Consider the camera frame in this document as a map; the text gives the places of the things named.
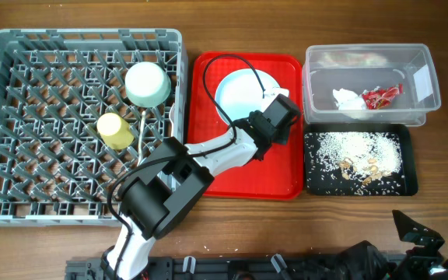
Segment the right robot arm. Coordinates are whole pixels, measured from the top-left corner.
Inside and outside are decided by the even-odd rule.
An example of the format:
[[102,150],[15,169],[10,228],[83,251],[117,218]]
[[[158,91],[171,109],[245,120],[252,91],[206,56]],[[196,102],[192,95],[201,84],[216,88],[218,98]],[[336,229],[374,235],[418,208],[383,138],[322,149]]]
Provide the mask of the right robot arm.
[[404,258],[391,261],[375,246],[362,241],[337,256],[339,279],[444,279],[448,280],[448,258],[440,252],[443,237],[400,210],[392,211],[400,241],[412,243]]

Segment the green plastic bowl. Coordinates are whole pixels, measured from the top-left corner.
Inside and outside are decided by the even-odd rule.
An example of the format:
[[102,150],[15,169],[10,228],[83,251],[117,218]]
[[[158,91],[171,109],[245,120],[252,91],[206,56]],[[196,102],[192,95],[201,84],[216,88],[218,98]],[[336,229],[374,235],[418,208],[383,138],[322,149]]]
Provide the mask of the green plastic bowl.
[[170,78],[154,62],[139,62],[131,66],[124,80],[128,99],[139,107],[157,107],[171,91]]

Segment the light blue plate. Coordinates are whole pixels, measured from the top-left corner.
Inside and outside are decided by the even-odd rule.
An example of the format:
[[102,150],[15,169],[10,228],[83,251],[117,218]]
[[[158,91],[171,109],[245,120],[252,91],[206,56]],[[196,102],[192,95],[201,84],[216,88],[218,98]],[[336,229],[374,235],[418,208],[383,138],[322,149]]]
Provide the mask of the light blue plate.
[[268,73],[257,70],[257,74],[263,87],[249,68],[236,70],[219,83],[214,99],[231,121],[248,117],[252,111],[264,112],[273,101],[263,98],[264,91],[281,87]]

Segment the white plastic fork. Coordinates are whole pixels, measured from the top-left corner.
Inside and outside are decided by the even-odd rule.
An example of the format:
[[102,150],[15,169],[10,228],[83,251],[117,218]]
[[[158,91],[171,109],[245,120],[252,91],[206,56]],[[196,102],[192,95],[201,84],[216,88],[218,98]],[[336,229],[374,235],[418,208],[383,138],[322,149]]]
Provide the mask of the white plastic fork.
[[170,107],[170,112],[169,112],[169,121],[170,121],[170,137],[176,137],[176,125],[175,125],[175,109],[176,109],[176,104],[173,103],[172,106]]

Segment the white plastic spoon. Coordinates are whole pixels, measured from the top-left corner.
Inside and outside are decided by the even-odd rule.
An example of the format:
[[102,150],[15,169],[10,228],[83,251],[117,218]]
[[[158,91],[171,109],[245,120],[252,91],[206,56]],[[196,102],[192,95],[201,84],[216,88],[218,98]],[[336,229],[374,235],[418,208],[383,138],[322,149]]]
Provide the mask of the white plastic spoon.
[[138,151],[138,161],[137,166],[140,166],[143,160],[143,151],[142,151],[142,143],[143,143],[143,135],[145,130],[145,121],[146,121],[146,110],[142,111],[141,120],[139,122],[139,136],[138,136],[138,144],[137,144],[137,151]]

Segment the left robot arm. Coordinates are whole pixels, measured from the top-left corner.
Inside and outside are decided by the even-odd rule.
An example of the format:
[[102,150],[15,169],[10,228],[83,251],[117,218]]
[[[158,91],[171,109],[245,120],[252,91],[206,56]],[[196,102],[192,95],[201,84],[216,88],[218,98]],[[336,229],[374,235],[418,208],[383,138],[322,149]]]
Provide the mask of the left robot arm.
[[133,279],[149,263],[154,243],[176,228],[215,178],[254,160],[274,145],[284,145],[301,115],[287,96],[276,96],[264,110],[231,121],[217,138],[182,144],[174,137],[116,180],[107,207],[121,223],[120,236],[102,257],[110,279]]

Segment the yellow plastic cup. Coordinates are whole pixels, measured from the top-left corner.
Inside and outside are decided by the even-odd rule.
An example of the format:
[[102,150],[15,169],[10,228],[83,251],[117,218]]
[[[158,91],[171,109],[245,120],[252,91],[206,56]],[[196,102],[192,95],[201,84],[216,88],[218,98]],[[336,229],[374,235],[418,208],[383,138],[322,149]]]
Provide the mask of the yellow plastic cup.
[[103,142],[111,149],[126,149],[134,141],[129,123],[116,113],[101,115],[96,129]]

